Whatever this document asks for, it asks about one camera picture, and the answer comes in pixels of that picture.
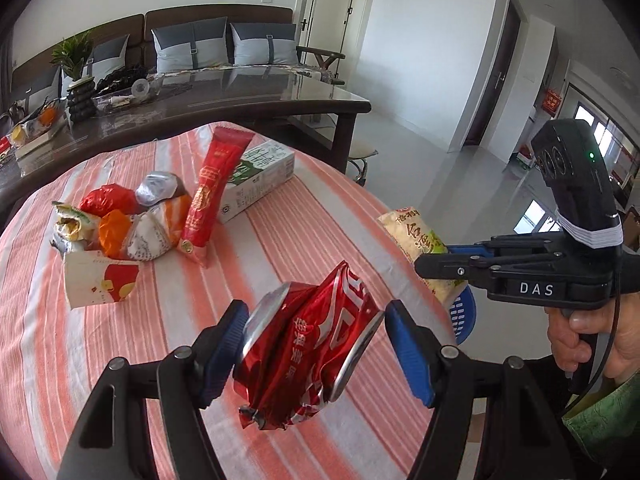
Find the round table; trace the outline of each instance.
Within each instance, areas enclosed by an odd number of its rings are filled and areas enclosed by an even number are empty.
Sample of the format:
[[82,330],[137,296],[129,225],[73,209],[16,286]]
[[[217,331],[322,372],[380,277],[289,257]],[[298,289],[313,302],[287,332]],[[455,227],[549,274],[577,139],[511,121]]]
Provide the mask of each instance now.
[[[135,188],[152,170],[182,177],[193,194],[211,125],[102,153],[32,195],[0,238],[0,431],[34,479],[55,478],[66,443],[107,362],[164,358],[215,324],[230,301],[252,309],[281,282],[320,283],[346,260],[379,308],[404,301],[418,324],[454,342],[448,313],[378,224],[387,208],[333,168],[296,153],[292,179],[217,225],[203,269],[177,251],[144,264],[122,303],[69,309],[62,261],[49,245],[50,202],[78,204],[115,182]],[[256,136],[252,146],[263,142]],[[242,399],[228,384],[203,412],[228,478],[404,479],[430,421],[380,328],[340,399],[287,431],[242,430]],[[157,401],[150,432],[160,478],[173,478]]]

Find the person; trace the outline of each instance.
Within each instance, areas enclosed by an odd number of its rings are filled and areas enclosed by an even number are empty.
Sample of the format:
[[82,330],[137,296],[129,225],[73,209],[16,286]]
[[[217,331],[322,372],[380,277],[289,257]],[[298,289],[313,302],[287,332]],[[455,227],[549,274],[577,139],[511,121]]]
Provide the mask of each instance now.
[[[591,402],[584,399],[574,410],[578,413],[575,418],[560,417],[572,400],[565,373],[575,372],[581,363],[591,359],[591,347],[581,341],[580,334],[610,332],[614,301],[597,310],[574,311],[569,318],[558,308],[545,311],[552,355],[525,362],[558,416],[577,479],[636,478],[640,470],[640,293],[621,298],[616,336],[603,372],[610,379],[606,394],[613,401],[599,402],[593,408],[595,402],[607,397],[600,396]],[[480,442],[483,427],[484,413],[474,415],[468,440]]]

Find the metal pivot bolt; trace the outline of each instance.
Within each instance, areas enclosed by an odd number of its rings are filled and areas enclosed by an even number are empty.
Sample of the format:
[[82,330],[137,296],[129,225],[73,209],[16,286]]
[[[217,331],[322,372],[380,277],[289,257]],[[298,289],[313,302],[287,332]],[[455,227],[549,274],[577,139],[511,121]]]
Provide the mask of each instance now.
[[440,353],[445,359],[455,359],[460,355],[460,350],[458,350],[455,346],[446,345],[440,349]]
[[124,359],[124,357],[114,357],[111,361],[109,361],[109,369],[120,370],[124,366],[125,362],[126,360]]
[[174,350],[174,357],[178,359],[186,359],[191,355],[191,347],[190,346],[178,346]]
[[509,368],[513,368],[514,370],[524,368],[524,361],[515,355],[512,355],[507,359],[507,364],[509,365]]

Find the wooden armrest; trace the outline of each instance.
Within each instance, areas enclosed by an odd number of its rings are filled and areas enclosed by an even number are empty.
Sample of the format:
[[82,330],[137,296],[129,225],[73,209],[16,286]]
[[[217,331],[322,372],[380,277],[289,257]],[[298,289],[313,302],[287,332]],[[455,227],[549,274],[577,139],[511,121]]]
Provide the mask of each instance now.
[[309,54],[313,54],[316,56],[316,61],[318,62],[318,66],[322,70],[329,70],[329,67],[332,63],[338,59],[345,59],[346,56],[341,54],[340,52],[332,52],[331,50],[323,50],[322,48],[311,48],[310,46],[297,46],[298,50],[298,60],[302,58],[302,53],[307,52]]
[[332,52],[331,50],[324,50],[322,48],[312,48],[310,46],[297,46],[298,52],[308,52],[309,54],[318,54],[320,56],[331,56],[335,59],[345,59],[346,56],[340,52]]

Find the dark wooden door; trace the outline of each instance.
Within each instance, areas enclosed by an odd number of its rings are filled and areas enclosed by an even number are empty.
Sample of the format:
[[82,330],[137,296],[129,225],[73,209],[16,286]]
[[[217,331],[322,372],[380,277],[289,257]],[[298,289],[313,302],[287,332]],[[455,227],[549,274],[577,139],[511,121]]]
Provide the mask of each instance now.
[[502,30],[502,38],[500,38],[498,52],[495,55],[494,67],[491,70],[491,75],[484,89],[484,94],[482,94],[482,99],[480,99],[474,121],[471,123],[469,133],[466,135],[465,146],[477,146],[482,140],[484,131],[489,124],[489,120],[494,113],[495,105],[500,97],[504,79],[507,76],[507,71],[511,64],[511,58],[513,58],[513,51],[516,48],[519,30],[520,17],[513,4],[509,3],[507,17],[504,21],[504,29]]

